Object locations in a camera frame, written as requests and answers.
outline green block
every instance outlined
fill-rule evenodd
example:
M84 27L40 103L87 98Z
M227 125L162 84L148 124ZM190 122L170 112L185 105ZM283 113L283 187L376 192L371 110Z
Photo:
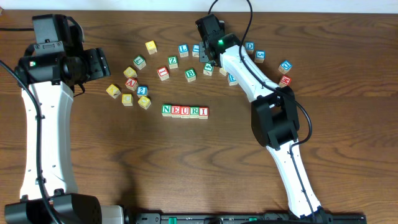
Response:
M185 76L186 76L187 78L192 78L192 77L194 77L194 76L196 76L196 75L197 75L197 73L194 71L193 68L188 69L187 71L185 71Z
M177 218L169 218L169 224L177 224Z
M162 113L171 114L172 113L172 105L163 105L162 106Z
M135 62L137 65L140 65L142 62L145 62L145 60L144 60L143 57L141 57L141 55L138 55L138 57L136 57L136 58L134 59L134 62Z
M175 64L175 63L178 63L177 56L169 57L169 65L172 65L172 64Z
M190 115L199 115L199 107L191 107Z
M212 72L214 70L214 67L210 63L206 63L204 69L206 71Z

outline wooden cube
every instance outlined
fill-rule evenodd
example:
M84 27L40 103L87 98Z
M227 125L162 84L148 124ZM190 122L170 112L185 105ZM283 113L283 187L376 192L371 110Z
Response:
M181 111L181 106L172 106L172 117L173 118L179 118Z
M191 107L189 118L199 118L199 107Z
M194 71L193 68L188 69L185 71L185 78L187 78L188 82L195 81L197 79L197 73Z
M129 90L135 91L138 87L138 82L137 80L133 79L133 78L129 78L126 82L126 87Z
M212 75L214 70L214 66L212 66L210 63L206 63L205 67L203 68L203 74L205 75Z
M220 68L220 73L223 74L224 76L228 75L228 72L223 68Z
M192 46L192 57L199 57L199 45L194 44Z
M137 88L137 96L138 98L142 97L142 96L148 96L148 87L146 86L139 86Z
M256 57L254 58L254 62L262 63L266 59L266 52L263 50L256 51Z
M145 62L145 59L141 56L138 55L135 59L134 59L134 65L139 69L143 69L147 63Z
M292 68L292 66L293 65L288 60L286 60L286 61L282 62L281 65L279 65L278 70L280 72L282 72L282 74L285 75Z
M292 78L288 77L287 75L284 75L279 81L279 86L283 88L285 86L288 86L290 82L292 82Z
M163 116L172 116L172 105L163 105L162 106L162 115Z
M164 81L170 78L169 71L167 71L166 67L162 67L157 70L157 75L159 76L160 80Z
M189 118L190 107L189 106L182 106L180 117L181 118Z
M115 85L111 84L107 89L106 92L116 99L120 95L120 90Z
M130 66L123 72L124 76L126 78L136 78L137 77L137 72L132 69Z
M142 96L139 101L138 101L138 105L142 108L144 108L145 110L148 109L148 107L150 106L151 102L150 99L148 99L148 97L146 96Z
M244 43L244 48L248 54L253 54L254 52L254 42L246 42Z
M131 94L123 94L122 95L122 104L124 106L132 106L132 95Z
M169 57L169 69L178 68L177 56Z
M156 45L155 45L155 42L153 40L151 40L149 42L146 42L145 46L147 47L147 50L148 50L149 54L154 54L154 53L157 52Z
M187 44L179 45L178 51L180 52L180 57L188 57L189 48Z
M199 119L209 118L209 108L201 107L199 108Z
M238 81L236 81L236 79L231 74L229 74L228 75L228 84L230 86L237 85Z

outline wooden table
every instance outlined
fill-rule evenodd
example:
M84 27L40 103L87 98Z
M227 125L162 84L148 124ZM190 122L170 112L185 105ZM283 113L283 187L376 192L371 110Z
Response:
M200 41L199 12L4 11L0 27L32 27L33 15L61 13L84 28L85 49L102 47L112 76L86 84L71 114L72 163L80 193L104 205L165 213L286 210L287 196L271 155L256 142L251 105L218 69L202 74L191 56L179 59L170 79L156 68L178 55L177 46ZM243 35L249 13L217 13L227 32ZM291 87L313 121L301 146L312 187L335 213L363 212L368 223L397 223L398 17L375 14L255 13L247 40L267 52L258 66L274 82L278 66L292 62ZM145 42L155 40L149 55ZM33 32L0 32L0 59L14 67ZM138 81L152 106L126 108L105 92L124 87L123 70L143 55ZM193 67L196 81L184 70ZM0 69L1 206L19 201L25 169L26 121L21 89ZM208 120L164 118L163 103L210 107ZM299 136L307 125L300 114ZM3 209L0 209L3 222Z

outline alphabet block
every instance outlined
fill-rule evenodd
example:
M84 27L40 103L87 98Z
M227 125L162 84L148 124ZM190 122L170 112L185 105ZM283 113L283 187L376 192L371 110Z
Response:
M254 52L254 42L246 42L244 48L248 54L253 54Z
M163 116L172 116L172 105L163 105L162 106L162 115Z
M142 108L144 108L145 110L148 109L148 107L150 106L151 102L150 99L148 99L148 97L146 96L142 96L139 101L138 101L138 105Z
M111 84L107 89L106 92L116 99L120 95L120 90L113 84Z
M228 75L228 84L230 86L237 85L238 81L236 81L236 79L231 74L229 74Z
M156 45L155 45L155 42L153 40L151 40L149 42L146 42L145 46L147 47L147 50L148 50L149 54L154 54L154 53L157 52Z
M214 66L212 66L210 63L206 63L205 67L203 68L203 74L205 75L212 75L214 70Z
M180 117L181 118L189 118L190 107L189 106L182 106Z
M148 87L146 86L139 86L137 88L137 96L138 98L142 97L142 96L148 96Z
M292 68L292 66L293 65L288 60L286 60L282 62L281 65L279 65L278 70L285 75Z
M130 66L123 72L124 76L126 78L136 78L137 77L137 72L132 69Z
M262 63L266 59L266 52L263 50L256 51L256 57L254 58L254 62Z
M192 56L193 57L199 57L199 45L194 44L192 47Z
M138 87L138 82L137 80L133 79L133 78L129 78L126 82L126 87L129 90L135 91Z
M160 80L162 80L162 81L170 78L169 71L167 71L166 67L162 67L162 68L158 69L157 74L158 74Z
M199 118L199 107L191 107L189 118Z
M132 106L132 95L131 94L123 94L122 95L122 104L124 106Z
M185 71L185 78L187 78L188 82L195 81L197 79L197 73L194 71L193 68L188 69Z
M284 75L279 81L279 86L283 88L285 86L288 86L290 82L292 82L292 78L288 77L287 75Z
M187 44L179 45L178 51L180 52L180 57L189 56L189 48Z
M139 69L143 69L147 63L145 62L145 59L141 56L138 55L135 59L134 59L134 65Z
M220 73L223 74L224 76L228 75L228 72L223 68L220 68Z
M178 68L177 56L169 57L169 69Z
M181 106L172 106L172 117L173 118L179 118L181 111Z
M199 108L199 119L208 119L209 108L201 107Z

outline white backdrop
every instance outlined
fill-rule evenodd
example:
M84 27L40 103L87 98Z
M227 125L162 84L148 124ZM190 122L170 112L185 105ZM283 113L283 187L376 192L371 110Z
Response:
M213 0L0 0L4 9L207 11ZM398 0L251 0L257 12L398 13ZM245 0L219 0L214 11L248 11Z

